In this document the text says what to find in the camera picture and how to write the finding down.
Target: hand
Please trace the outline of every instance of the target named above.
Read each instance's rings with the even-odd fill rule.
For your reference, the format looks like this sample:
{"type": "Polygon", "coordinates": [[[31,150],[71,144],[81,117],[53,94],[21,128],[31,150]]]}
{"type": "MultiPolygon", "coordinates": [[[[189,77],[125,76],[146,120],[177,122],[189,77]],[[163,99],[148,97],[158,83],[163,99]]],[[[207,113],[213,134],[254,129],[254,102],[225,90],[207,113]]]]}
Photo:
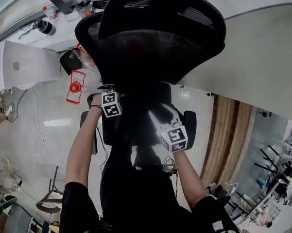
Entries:
{"type": "Polygon", "coordinates": [[[102,105],[102,95],[101,93],[94,94],[92,105],[102,105]]]}

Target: black wristband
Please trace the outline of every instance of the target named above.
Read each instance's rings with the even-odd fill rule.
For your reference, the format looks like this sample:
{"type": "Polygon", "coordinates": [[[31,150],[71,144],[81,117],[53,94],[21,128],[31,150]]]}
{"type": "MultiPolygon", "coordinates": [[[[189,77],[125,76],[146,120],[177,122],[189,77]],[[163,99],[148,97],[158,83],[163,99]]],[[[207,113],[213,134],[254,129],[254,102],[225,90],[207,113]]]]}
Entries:
{"type": "Polygon", "coordinates": [[[89,106],[88,110],[90,110],[90,108],[92,108],[92,107],[102,108],[100,105],[92,104],[92,105],[89,106]]]}

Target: forearm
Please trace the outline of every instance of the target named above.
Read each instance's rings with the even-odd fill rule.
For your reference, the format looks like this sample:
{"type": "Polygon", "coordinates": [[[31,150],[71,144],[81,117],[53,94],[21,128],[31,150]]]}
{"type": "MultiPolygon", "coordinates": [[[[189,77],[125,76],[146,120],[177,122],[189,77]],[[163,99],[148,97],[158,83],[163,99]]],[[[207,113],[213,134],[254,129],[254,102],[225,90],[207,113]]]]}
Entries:
{"type": "Polygon", "coordinates": [[[66,169],[66,183],[77,181],[87,187],[89,165],[97,122],[102,110],[92,107],[73,141],[66,169]]]}
{"type": "Polygon", "coordinates": [[[185,198],[190,209],[193,209],[199,200],[206,197],[203,182],[184,151],[175,152],[174,159],[185,198]]]}

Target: white wall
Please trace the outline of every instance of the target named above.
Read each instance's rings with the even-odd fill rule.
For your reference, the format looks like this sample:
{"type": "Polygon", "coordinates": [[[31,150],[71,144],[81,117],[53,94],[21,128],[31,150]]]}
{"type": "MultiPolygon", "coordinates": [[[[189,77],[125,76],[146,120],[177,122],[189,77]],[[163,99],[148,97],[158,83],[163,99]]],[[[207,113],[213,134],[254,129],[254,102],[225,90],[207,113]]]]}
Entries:
{"type": "Polygon", "coordinates": [[[272,111],[292,120],[292,5],[226,21],[226,47],[181,84],[272,111]]]}

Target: foot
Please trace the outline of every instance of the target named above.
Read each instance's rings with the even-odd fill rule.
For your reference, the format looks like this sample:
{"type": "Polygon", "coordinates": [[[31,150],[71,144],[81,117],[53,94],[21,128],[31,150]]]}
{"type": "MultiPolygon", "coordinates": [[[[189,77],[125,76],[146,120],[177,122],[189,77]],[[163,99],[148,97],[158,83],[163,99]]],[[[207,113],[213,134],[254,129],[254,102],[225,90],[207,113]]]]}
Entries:
{"type": "Polygon", "coordinates": [[[8,107],[8,109],[5,111],[5,117],[6,119],[9,119],[13,116],[14,113],[14,105],[11,103],[8,107]]]}
{"type": "Polygon", "coordinates": [[[4,99],[2,95],[0,95],[0,110],[1,110],[1,113],[5,112],[4,99]]]}

